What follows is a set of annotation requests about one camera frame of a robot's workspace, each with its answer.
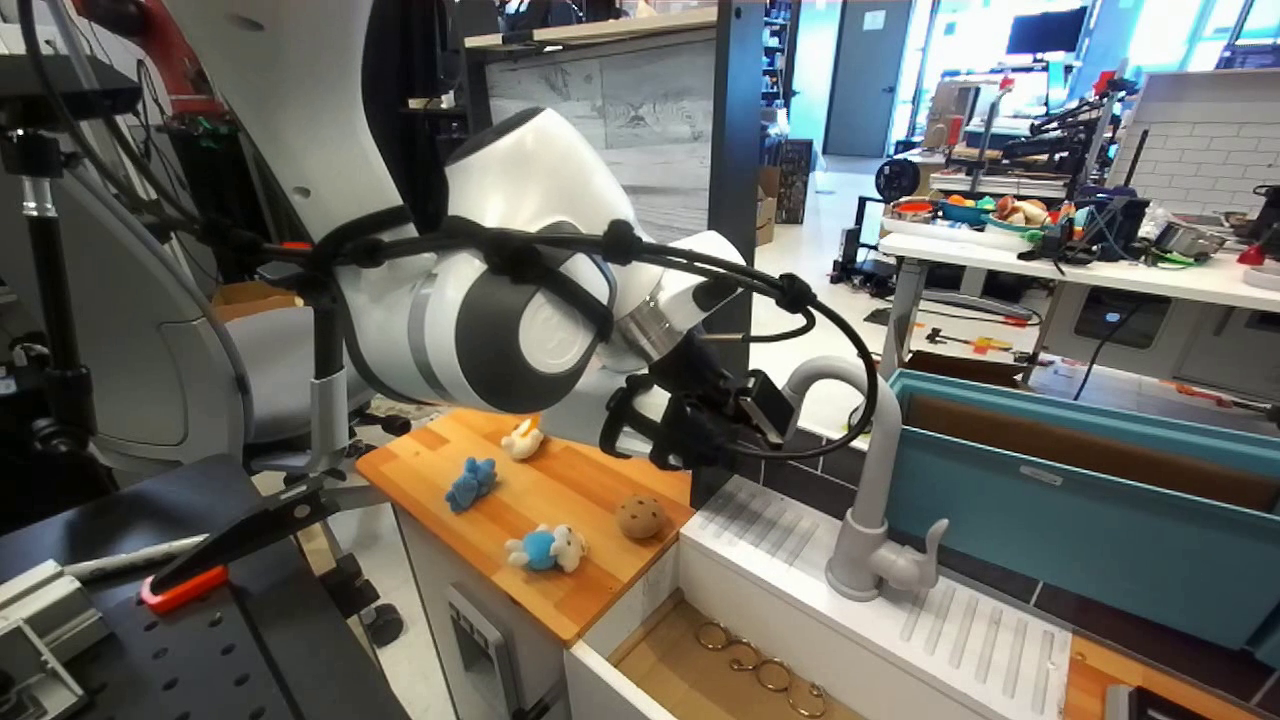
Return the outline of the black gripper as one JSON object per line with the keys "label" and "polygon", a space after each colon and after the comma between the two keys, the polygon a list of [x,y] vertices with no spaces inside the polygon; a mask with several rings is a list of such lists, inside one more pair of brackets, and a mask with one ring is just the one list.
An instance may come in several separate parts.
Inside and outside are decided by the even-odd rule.
{"label": "black gripper", "polygon": [[700,340],[679,340],[607,395],[602,446],[679,472],[780,456],[790,427],[793,401],[760,368],[734,375]]}

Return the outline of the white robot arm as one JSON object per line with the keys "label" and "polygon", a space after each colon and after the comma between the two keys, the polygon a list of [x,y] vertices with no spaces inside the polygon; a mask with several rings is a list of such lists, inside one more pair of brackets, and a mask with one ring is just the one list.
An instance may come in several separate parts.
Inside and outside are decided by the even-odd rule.
{"label": "white robot arm", "polygon": [[417,108],[448,0],[174,0],[212,93],[313,237],[362,381],[536,415],[611,456],[698,468],[786,444],[798,403],[725,368],[705,323],[769,281],[734,240],[653,240],[551,108],[443,145]]}

